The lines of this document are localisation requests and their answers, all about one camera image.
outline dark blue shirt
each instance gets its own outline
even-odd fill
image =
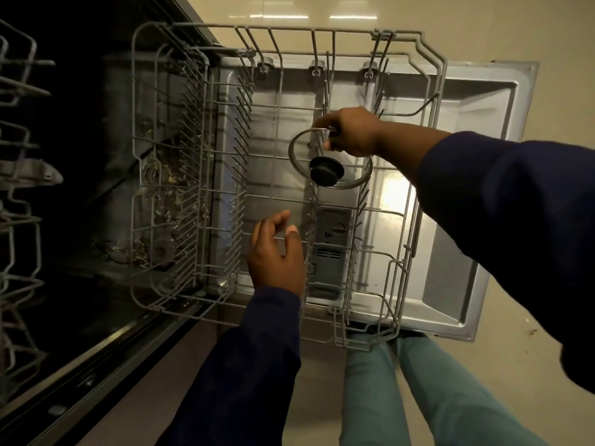
[[[562,343],[568,377],[595,392],[595,151],[456,133],[426,154],[417,186],[425,212]],[[258,289],[157,444],[280,445],[300,368],[299,307],[290,292]]]

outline dishwasher rack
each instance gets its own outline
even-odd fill
[[[194,46],[180,39],[186,28],[232,33],[239,46]],[[160,35],[162,45],[147,52],[142,47],[145,34]],[[298,34],[309,36],[309,50],[279,46],[281,40],[292,44],[291,35]],[[371,51],[345,51],[353,41],[368,41]],[[186,316],[170,306],[174,299],[187,299],[205,306],[200,315],[190,317],[236,325],[213,319],[209,311],[245,306],[253,292],[244,265],[253,222],[276,211],[275,204],[290,203],[301,207],[299,229],[310,270],[301,319],[330,328],[329,339],[303,337],[360,350],[395,338],[420,232],[422,212],[414,188],[408,184],[402,210],[383,208],[376,194],[378,173],[401,175],[394,166],[375,158],[371,178],[353,189],[350,197],[337,195],[346,191],[305,181],[295,195],[283,182],[286,177],[299,177],[286,167],[290,164],[286,144],[288,137],[309,125],[301,119],[302,128],[294,125],[288,136],[285,129],[293,121],[293,114],[288,113],[310,116],[306,120],[311,124],[314,116],[342,107],[338,103],[346,101],[337,94],[347,74],[357,74],[358,104],[378,117],[396,120],[420,115],[421,125],[435,127],[447,63],[425,42],[424,35],[388,29],[150,22],[136,30],[131,52],[132,142],[140,164],[129,244],[134,300],[149,310]],[[387,69],[394,59],[406,59],[424,78],[425,98],[414,111],[388,108]],[[339,61],[346,64],[339,66]],[[349,73],[355,62],[361,64]],[[424,70],[428,65],[431,72]],[[305,100],[289,94],[290,84],[294,84],[292,94],[297,90],[295,78],[306,78],[307,84],[298,90],[308,92],[307,103],[287,101]],[[151,108],[141,108],[148,94]],[[323,141],[318,134],[307,143],[302,141],[295,159],[308,163],[313,154],[323,153]],[[262,153],[266,147],[270,147],[268,153]],[[355,178],[365,167],[362,159],[343,165]],[[324,224],[332,216],[343,219],[335,233],[344,239],[329,245],[324,238],[332,232]],[[366,243],[366,229],[375,222],[374,216],[398,220],[396,250]],[[282,238],[279,245],[282,250]],[[340,282],[315,281],[315,261],[333,256],[342,263]],[[386,269],[379,271],[384,276],[381,292],[366,288],[358,278],[361,263],[378,267],[379,260]],[[152,291],[145,292],[147,287]],[[320,297],[321,289],[336,297]],[[377,313],[358,315],[352,302],[355,292],[373,298]],[[373,335],[367,342],[349,337],[357,332]]]
[[[31,141],[29,129],[7,120],[13,119],[24,98],[50,95],[29,83],[33,67],[54,65],[36,59],[36,51],[31,36],[0,20],[0,406],[37,375],[45,358],[19,315],[19,305],[43,285],[37,277],[42,264],[41,219],[19,191],[55,184],[61,177],[30,157],[39,146]]]

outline dishwasher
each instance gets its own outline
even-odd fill
[[[325,151],[311,125],[365,106],[520,140],[536,63],[447,64],[420,31],[206,24],[186,0],[80,3],[0,10],[0,442],[54,444],[192,321],[237,325],[252,227],[284,209],[303,339],[473,341],[487,272],[394,166]]]

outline person's left hand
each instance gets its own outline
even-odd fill
[[[306,268],[298,229],[290,225],[285,231],[285,256],[279,253],[274,238],[288,220],[289,210],[285,210],[257,222],[250,238],[248,270],[255,290],[275,286],[301,299],[306,287]]]

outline lower dishwasher rack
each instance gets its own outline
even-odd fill
[[[230,45],[193,46],[179,39],[185,28],[209,28]],[[155,34],[162,45],[148,53],[142,38]],[[306,51],[296,50],[304,39]],[[349,52],[354,44],[370,51]],[[139,305],[185,316],[167,304],[188,299],[207,306],[199,319],[236,325],[226,313],[253,293],[252,227],[290,209],[309,269],[301,317],[323,328],[309,335],[302,326],[302,337],[361,350],[401,327],[474,337],[488,275],[435,224],[428,231],[433,221],[394,166],[374,158],[362,185],[336,190],[301,177],[287,153],[296,134],[341,107],[438,126],[447,62],[421,32],[151,22],[136,30],[131,61],[140,170],[128,253]],[[152,106],[141,111],[148,94]],[[320,139],[302,136],[297,161],[320,154]],[[336,156],[346,179],[362,175],[362,159]],[[461,263],[450,270],[460,273],[460,294],[446,306],[424,293],[436,260]],[[147,286],[152,295],[138,296]],[[351,338],[358,332],[369,340]]]

